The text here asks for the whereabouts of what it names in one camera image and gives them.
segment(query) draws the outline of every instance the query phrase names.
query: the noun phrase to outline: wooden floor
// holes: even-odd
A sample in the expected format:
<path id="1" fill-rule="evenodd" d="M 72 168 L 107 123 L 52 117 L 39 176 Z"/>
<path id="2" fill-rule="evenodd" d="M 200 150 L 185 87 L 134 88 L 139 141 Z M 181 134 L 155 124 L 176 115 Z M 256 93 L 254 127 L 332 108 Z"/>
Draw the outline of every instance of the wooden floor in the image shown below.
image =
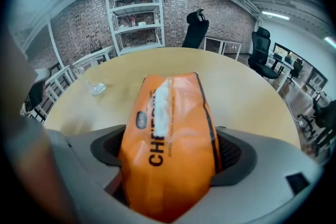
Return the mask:
<path id="1" fill-rule="evenodd" d="M 236 55 L 225 55 L 226 57 L 230 57 L 235 59 Z M 238 61 L 243 63 L 244 65 L 248 66 L 248 59 L 249 55 L 240 55 L 238 58 Z M 266 79 L 275 89 L 278 87 L 278 83 L 280 82 L 282 76 L 280 76 L 276 80 Z M 292 84 L 289 84 L 289 79 L 286 80 L 285 84 L 282 86 L 282 91 L 279 92 L 279 95 L 283 99 L 283 101 L 286 103 L 287 101 L 287 107 L 289 106 L 292 115 L 295 119 L 297 119 L 298 114 L 308 114 L 312 115 L 312 102 L 309 100 L 309 98 L 299 89 L 299 87 L 296 87 Z M 313 152 L 311 142 L 307 140 L 308 135 L 305 135 L 302 131 L 302 128 L 299 125 L 299 122 L 294 121 L 295 125 L 297 127 L 298 136 L 301 144 L 301 150 L 305 152 L 310 157 L 314 158 L 318 163 L 323 163 L 329 156 L 329 151 L 323 151 L 320 152 L 318 157 L 315 156 L 315 153 Z"/>

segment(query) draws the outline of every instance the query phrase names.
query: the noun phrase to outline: yellow tabletop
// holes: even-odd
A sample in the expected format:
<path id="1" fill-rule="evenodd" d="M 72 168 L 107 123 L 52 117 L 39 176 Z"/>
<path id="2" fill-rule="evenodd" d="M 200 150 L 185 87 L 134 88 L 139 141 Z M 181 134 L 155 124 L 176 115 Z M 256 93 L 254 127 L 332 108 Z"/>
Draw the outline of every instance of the yellow tabletop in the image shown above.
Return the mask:
<path id="1" fill-rule="evenodd" d="M 300 148 L 281 97 L 260 75 L 228 57 L 188 48 L 157 48 L 122 55 L 88 70 L 106 89 L 92 96 L 76 80 L 49 112 L 45 127 L 77 135 L 126 124 L 145 76 L 198 72 L 216 126 L 278 138 Z"/>

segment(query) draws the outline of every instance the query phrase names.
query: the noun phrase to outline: ceiling light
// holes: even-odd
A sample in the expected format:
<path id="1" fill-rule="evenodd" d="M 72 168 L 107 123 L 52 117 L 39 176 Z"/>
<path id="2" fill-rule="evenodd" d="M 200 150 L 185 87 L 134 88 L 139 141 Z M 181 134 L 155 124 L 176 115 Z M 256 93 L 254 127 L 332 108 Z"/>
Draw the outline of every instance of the ceiling light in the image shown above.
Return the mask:
<path id="1" fill-rule="evenodd" d="M 262 13 L 265 14 L 265 15 L 268 15 L 268 16 L 274 16 L 274 17 L 278 17 L 278 18 L 281 18 L 281 19 L 289 20 L 289 17 L 284 16 L 284 15 L 280 15 L 280 14 L 276 14 L 276 13 L 272 13 L 272 12 L 262 12 Z"/>
<path id="2" fill-rule="evenodd" d="M 324 40 L 336 48 L 336 42 L 331 37 L 326 37 Z"/>

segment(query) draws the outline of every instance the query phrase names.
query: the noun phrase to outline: transparent glass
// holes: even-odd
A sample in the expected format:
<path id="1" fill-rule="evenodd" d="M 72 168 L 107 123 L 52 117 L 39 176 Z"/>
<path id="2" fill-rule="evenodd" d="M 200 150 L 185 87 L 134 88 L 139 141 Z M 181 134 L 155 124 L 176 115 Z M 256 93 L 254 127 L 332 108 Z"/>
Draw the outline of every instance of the transparent glass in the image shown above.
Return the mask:
<path id="1" fill-rule="evenodd" d="M 98 63 L 94 59 L 85 61 L 73 69 L 78 80 L 89 88 L 92 95 L 99 95 L 106 87 L 104 83 L 97 81 L 99 76 L 95 74 L 96 72 L 98 72 Z"/>

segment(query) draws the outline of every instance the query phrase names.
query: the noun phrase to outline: snack bag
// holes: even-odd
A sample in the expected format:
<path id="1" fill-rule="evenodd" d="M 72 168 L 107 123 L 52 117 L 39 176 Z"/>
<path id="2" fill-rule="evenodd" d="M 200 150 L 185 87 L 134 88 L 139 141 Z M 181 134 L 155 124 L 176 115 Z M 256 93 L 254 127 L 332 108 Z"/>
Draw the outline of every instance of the snack bag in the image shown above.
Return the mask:
<path id="1" fill-rule="evenodd" d="M 130 207 L 153 219 L 172 222 L 207 193 L 221 164 L 197 73 L 144 79 L 119 158 Z"/>

